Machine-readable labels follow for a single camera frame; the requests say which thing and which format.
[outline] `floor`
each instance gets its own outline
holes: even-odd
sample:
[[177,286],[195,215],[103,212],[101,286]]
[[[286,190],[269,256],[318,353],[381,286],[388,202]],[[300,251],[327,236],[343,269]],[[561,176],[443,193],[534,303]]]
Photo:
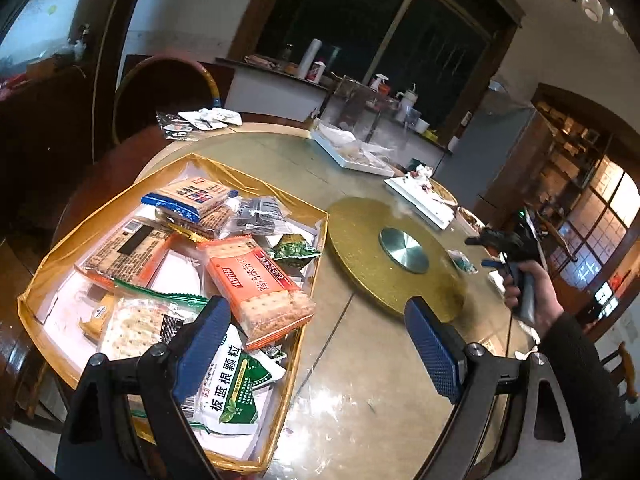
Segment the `floor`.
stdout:
[[[21,294],[31,281],[31,273],[28,268],[37,268],[38,257],[31,249],[30,240],[26,237],[15,237],[17,240],[15,252],[20,254],[18,259],[14,250],[7,241],[0,243],[0,309],[15,308],[16,297]],[[54,386],[53,376],[48,374],[45,378],[41,402],[46,405],[61,420],[65,416],[65,409],[62,399]],[[45,412],[38,409],[36,414],[47,416]],[[8,433],[18,440],[29,452],[37,457],[44,465],[53,470],[56,462],[58,450],[58,434],[49,431],[38,430],[20,422],[13,421]]]

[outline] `metal screw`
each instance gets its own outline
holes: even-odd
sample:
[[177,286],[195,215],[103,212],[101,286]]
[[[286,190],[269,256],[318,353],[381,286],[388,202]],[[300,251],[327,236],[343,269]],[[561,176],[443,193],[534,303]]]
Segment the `metal screw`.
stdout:
[[156,343],[149,349],[149,351],[153,357],[160,357],[165,354],[167,347],[164,343]]
[[533,352],[533,354],[531,354],[531,359],[533,360],[533,362],[535,362],[535,364],[540,366],[546,363],[546,357],[540,352]]
[[94,354],[89,357],[89,364],[91,366],[100,366],[106,358],[107,356],[105,354]]
[[468,348],[469,353],[476,357],[480,357],[486,352],[486,349],[480,343],[469,343],[466,347]]

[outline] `red package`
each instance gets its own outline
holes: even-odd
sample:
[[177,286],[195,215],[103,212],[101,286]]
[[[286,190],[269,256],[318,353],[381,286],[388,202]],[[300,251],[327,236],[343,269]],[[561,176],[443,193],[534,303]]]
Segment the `red package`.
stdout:
[[246,333],[249,350],[308,322],[316,304],[254,242],[251,235],[198,244],[207,270]]

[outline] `black sleeve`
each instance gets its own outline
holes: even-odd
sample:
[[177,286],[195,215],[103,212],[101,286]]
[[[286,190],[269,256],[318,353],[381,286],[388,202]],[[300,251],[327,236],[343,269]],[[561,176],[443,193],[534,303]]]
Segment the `black sleeve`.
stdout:
[[595,346],[570,314],[562,314],[549,329],[540,351],[549,358],[560,384],[584,468],[622,430],[625,405]]

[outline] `person's arm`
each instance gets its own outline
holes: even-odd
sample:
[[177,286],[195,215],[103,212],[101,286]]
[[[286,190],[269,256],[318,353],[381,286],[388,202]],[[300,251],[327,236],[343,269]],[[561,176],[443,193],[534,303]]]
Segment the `person's arm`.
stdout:
[[[524,262],[518,267],[535,279],[534,328],[541,339],[539,348],[548,357],[562,390],[584,467],[621,431],[626,423],[625,406],[600,364],[595,346],[558,303],[546,270],[536,262]],[[513,308],[520,291],[513,286],[511,276],[504,285],[504,303]]]

